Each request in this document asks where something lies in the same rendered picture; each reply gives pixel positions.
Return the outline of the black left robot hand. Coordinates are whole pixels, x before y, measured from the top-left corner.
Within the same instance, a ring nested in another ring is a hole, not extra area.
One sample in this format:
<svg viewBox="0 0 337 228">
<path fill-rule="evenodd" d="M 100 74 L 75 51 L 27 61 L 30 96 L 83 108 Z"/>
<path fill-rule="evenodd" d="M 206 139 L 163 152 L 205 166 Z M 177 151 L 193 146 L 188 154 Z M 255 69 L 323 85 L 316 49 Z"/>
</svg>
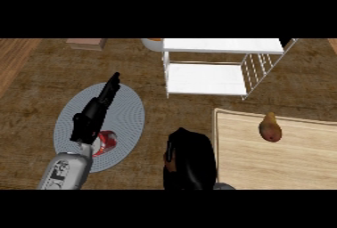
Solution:
<svg viewBox="0 0 337 228">
<path fill-rule="evenodd" d="M 83 111 L 73 117 L 75 129 L 70 140 L 76 143 L 92 144 L 103 129 L 107 111 L 112 107 L 120 89 L 120 73 L 116 72 L 98 97 L 91 99 Z"/>
</svg>

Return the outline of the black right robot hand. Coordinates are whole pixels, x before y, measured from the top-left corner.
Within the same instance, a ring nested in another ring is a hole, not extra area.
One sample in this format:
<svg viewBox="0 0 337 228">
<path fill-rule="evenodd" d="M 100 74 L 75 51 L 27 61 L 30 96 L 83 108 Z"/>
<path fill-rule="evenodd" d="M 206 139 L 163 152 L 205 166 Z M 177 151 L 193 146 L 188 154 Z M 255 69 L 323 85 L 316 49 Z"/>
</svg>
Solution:
<svg viewBox="0 0 337 228">
<path fill-rule="evenodd" d="M 169 135 L 163 159 L 166 190 L 214 189 L 218 173 L 212 140 L 208 135 L 180 127 Z"/>
</svg>

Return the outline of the pale wooden tray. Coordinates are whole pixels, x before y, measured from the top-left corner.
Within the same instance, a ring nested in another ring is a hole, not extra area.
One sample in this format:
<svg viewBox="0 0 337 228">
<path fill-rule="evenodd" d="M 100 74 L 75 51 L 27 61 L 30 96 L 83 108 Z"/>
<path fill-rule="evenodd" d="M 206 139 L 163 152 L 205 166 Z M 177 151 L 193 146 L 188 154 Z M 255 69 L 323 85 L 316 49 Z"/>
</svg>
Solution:
<svg viewBox="0 0 337 228">
<path fill-rule="evenodd" d="M 237 189 L 337 190 L 337 122 L 279 117 L 283 139 L 259 135 L 264 116 L 214 111 L 218 181 Z"/>
</svg>

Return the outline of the orange sweet potato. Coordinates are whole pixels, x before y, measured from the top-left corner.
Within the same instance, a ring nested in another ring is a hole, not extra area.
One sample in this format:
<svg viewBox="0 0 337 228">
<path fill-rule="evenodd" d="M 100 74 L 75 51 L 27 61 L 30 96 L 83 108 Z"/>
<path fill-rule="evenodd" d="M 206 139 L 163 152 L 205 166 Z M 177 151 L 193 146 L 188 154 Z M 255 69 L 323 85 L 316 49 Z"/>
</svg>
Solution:
<svg viewBox="0 0 337 228">
<path fill-rule="evenodd" d="M 262 138 L 277 143 L 283 139 L 283 129 L 277 123 L 276 113 L 270 112 L 259 123 L 259 134 Z"/>
</svg>

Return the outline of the grey round placemat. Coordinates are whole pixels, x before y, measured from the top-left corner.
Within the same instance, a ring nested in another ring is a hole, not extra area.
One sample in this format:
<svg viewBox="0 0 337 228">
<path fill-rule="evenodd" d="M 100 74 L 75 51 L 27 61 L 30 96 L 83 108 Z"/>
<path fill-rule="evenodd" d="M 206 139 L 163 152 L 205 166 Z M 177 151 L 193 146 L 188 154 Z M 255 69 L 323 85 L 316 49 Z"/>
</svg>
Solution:
<svg viewBox="0 0 337 228">
<path fill-rule="evenodd" d="M 94 97 L 98 97 L 106 83 L 92 85 L 72 98 L 55 122 L 55 152 L 81 153 L 79 145 L 70 140 L 75 128 L 73 117 L 81 113 Z M 146 109 L 138 93 L 128 85 L 120 85 L 113 104 L 107 111 L 103 130 L 117 136 L 112 151 L 94 158 L 91 172 L 97 173 L 116 166 L 134 151 L 146 125 Z"/>
</svg>

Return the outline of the brown wooden block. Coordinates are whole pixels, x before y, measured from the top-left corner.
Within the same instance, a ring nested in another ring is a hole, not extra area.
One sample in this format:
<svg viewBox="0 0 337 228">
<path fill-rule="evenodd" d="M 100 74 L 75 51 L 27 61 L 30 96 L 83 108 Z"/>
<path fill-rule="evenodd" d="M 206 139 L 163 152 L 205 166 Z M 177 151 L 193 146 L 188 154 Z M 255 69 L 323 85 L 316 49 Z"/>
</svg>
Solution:
<svg viewBox="0 0 337 228">
<path fill-rule="evenodd" d="M 73 49 L 101 51 L 106 46 L 106 38 L 70 38 L 67 44 Z"/>
</svg>

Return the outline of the white bowl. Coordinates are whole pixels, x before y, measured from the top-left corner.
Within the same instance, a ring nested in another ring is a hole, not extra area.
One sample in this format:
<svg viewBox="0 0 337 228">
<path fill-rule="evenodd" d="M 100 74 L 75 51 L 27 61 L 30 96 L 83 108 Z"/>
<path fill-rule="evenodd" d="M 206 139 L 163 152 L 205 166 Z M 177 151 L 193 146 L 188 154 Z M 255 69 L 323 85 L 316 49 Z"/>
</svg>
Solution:
<svg viewBox="0 0 337 228">
<path fill-rule="evenodd" d="M 153 39 L 149 39 L 149 38 L 143 38 L 141 41 L 143 41 L 143 44 L 146 45 L 146 47 L 151 51 L 154 51 L 154 52 L 162 52 L 163 51 L 163 40 L 162 39 L 153 40 Z"/>
</svg>

